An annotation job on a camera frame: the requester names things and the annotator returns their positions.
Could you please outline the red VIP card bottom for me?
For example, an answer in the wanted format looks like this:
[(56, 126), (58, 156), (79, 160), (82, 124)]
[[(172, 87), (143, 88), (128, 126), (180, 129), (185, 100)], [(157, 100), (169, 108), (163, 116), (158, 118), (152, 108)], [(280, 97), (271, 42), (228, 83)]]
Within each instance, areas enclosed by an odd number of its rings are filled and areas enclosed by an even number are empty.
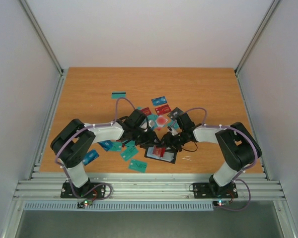
[(164, 147), (153, 147), (152, 154), (158, 157), (163, 157), (165, 153), (165, 148)]

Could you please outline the red vip card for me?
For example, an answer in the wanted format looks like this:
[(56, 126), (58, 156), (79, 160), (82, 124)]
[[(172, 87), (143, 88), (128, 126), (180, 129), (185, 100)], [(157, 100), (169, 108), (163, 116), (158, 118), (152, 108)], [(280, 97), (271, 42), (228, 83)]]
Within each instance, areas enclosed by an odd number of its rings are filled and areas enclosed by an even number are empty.
[(165, 148), (164, 147), (153, 147), (152, 154), (158, 157), (163, 157), (165, 153)]
[(149, 115), (152, 114), (152, 113), (151, 113), (151, 110), (150, 110), (149, 107), (142, 108), (142, 109), (141, 109), (141, 112), (144, 113), (146, 116), (149, 116)]
[(155, 112), (158, 116), (164, 115), (164, 114), (168, 114), (171, 112), (171, 108), (168, 104), (165, 105), (161, 105), (159, 107), (156, 107)]

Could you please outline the teal vip card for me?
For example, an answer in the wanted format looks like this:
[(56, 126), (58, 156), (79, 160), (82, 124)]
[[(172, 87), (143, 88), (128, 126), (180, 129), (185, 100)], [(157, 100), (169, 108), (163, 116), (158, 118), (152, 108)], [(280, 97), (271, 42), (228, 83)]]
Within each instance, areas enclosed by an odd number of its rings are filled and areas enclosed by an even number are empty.
[(140, 173), (145, 173), (147, 165), (148, 164), (146, 162), (132, 159), (129, 164), (129, 169)]
[(127, 147), (120, 155), (124, 161), (128, 161), (129, 159), (133, 158), (138, 153), (137, 147)]

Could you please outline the black leather card holder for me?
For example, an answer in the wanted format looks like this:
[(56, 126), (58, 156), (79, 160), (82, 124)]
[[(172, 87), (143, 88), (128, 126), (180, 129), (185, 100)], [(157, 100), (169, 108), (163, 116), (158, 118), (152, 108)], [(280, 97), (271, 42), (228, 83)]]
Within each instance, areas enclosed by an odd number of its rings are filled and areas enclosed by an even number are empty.
[(168, 162), (175, 164), (176, 162), (176, 152), (172, 152), (171, 150), (167, 150), (166, 148), (163, 147), (149, 147), (145, 150), (145, 157), (154, 159), (154, 160), (159, 160), (163, 162)]

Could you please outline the teal VIP card bottom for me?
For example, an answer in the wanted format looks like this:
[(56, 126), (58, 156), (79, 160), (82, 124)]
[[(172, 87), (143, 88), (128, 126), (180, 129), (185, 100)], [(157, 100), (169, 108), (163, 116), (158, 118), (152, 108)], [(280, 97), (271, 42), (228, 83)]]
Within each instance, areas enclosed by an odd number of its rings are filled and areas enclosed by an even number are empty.
[(148, 164), (146, 162), (132, 159), (129, 164), (129, 169), (140, 173), (145, 173), (147, 165)]

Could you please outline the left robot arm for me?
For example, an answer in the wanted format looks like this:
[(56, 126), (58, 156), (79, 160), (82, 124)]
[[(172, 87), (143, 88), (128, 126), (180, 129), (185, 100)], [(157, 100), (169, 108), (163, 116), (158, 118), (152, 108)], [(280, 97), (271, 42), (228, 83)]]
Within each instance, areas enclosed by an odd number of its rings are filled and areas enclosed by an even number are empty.
[(92, 144), (114, 140), (134, 141), (141, 147), (153, 147), (160, 140), (149, 124), (148, 117), (138, 109), (129, 116), (115, 118), (108, 123), (89, 124), (73, 119), (52, 140), (50, 148), (55, 154), (55, 163), (60, 165), (66, 174), (72, 191), (78, 197), (86, 197), (90, 192), (83, 158)]

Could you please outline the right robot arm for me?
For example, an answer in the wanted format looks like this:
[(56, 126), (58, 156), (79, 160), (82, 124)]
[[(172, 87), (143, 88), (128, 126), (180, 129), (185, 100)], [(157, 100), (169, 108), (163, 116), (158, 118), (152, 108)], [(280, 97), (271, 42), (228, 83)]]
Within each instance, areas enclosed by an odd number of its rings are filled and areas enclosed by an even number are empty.
[(236, 122), (231, 125), (194, 124), (187, 113), (176, 118), (180, 133), (170, 130), (161, 139), (163, 147), (181, 151), (188, 142), (218, 144), (224, 163), (210, 178), (209, 190), (213, 196), (221, 196), (228, 185), (247, 169), (253, 167), (262, 151), (246, 127)]

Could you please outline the white red pattern card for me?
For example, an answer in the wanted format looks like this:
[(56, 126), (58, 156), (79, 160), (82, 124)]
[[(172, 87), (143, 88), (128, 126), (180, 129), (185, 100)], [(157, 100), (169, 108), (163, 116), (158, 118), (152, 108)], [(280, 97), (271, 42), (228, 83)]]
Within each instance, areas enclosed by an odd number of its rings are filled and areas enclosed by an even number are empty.
[(157, 119), (155, 120), (155, 123), (157, 125), (156, 129), (160, 131), (168, 122), (168, 119), (165, 118), (164, 116), (158, 116)]

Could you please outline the teal card small lower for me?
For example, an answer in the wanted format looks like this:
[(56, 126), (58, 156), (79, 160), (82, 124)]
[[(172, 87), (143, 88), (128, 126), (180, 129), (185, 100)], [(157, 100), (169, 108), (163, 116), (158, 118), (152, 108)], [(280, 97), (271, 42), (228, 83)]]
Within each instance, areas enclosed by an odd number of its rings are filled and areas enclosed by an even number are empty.
[(122, 151), (122, 143), (121, 142), (113, 141), (112, 143), (113, 143), (113, 145), (110, 148), (110, 151), (116, 151), (116, 152)]

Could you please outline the red VIP card upper right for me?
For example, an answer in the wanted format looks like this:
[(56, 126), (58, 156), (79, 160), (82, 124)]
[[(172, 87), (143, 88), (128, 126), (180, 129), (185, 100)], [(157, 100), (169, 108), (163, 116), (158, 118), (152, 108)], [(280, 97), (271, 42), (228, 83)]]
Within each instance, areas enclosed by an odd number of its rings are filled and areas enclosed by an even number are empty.
[(171, 112), (171, 108), (168, 104), (165, 105), (161, 105), (159, 107), (156, 107), (155, 112), (158, 116), (164, 115), (164, 114), (168, 114)]

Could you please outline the blue card lower left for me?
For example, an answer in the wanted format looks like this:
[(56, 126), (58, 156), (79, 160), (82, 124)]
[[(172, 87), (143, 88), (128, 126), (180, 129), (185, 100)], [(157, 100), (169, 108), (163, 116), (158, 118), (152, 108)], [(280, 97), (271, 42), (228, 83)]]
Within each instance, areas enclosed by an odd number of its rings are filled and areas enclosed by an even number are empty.
[(98, 144), (105, 150), (109, 151), (113, 147), (113, 142), (110, 140), (100, 141)]

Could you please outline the blue card far left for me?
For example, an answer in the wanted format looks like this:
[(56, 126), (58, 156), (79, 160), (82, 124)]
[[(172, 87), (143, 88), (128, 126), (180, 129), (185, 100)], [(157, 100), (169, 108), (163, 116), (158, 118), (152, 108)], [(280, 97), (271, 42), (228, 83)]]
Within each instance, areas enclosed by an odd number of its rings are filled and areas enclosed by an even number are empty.
[(85, 166), (87, 166), (88, 164), (90, 164), (92, 161), (94, 161), (98, 157), (99, 157), (98, 152), (95, 149), (92, 149), (89, 152), (87, 152), (87, 154), (84, 156), (82, 163)]

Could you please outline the circuit board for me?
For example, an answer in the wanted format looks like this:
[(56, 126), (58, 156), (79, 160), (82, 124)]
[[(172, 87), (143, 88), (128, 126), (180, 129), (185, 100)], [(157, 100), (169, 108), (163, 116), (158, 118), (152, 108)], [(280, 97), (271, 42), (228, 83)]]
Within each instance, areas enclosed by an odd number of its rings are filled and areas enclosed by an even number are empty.
[(85, 208), (90, 207), (92, 205), (93, 205), (93, 201), (85, 200), (85, 201), (82, 201), (82, 202), (78, 202), (77, 203), (77, 208), (78, 209), (85, 209)]
[(213, 205), (214, 206), (218, 206), (218, 207), (228, 206), (231, 203), (232, 203), (232, 201), (228, 201), (228, 200), (217, 200), (217, 201), (213, 201)]

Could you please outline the left circuit board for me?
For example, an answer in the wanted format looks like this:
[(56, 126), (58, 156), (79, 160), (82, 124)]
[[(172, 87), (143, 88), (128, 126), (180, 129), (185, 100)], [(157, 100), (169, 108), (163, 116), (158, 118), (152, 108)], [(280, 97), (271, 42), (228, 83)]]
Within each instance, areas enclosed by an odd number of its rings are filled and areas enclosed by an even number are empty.
[(82, 202), (78, 202), (77, 203), (77, 208), (78, 209), (85, 209), (85, 208), (90, 207), (92, 205), (93, 205), (93, 201), (85, 200), (85, 201), (82, 201)]

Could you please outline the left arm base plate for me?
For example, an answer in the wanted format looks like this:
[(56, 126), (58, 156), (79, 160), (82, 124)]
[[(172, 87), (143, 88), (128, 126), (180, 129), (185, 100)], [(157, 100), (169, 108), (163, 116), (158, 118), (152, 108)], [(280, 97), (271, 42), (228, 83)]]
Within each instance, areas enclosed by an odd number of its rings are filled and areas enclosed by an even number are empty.
[(90, 182), (77, 188), (69, 182), (62, 185), (60, 198), (104, 198), (106, 185), (104, 183)]

